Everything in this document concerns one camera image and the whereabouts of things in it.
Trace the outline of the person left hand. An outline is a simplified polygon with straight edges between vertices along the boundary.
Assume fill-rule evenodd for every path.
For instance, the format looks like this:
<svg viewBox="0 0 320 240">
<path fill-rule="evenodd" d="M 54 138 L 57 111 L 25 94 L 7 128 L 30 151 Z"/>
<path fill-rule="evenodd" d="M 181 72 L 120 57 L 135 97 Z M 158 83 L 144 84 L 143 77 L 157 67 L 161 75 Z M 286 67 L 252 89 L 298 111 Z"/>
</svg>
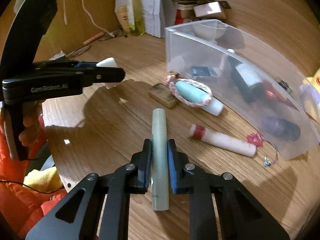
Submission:
<svg viewBox="0 0 320 240">
<path fill-rule="evenodd" d="M 23 146 L 31 146 L 37 138 L 40 126 L 39 117 L 42 114 L 42 104 L 45 100 L 25 103 L 23 105 L 23 125 L 24 131 L 19 135 L 19 140 Z"/>
</svg>

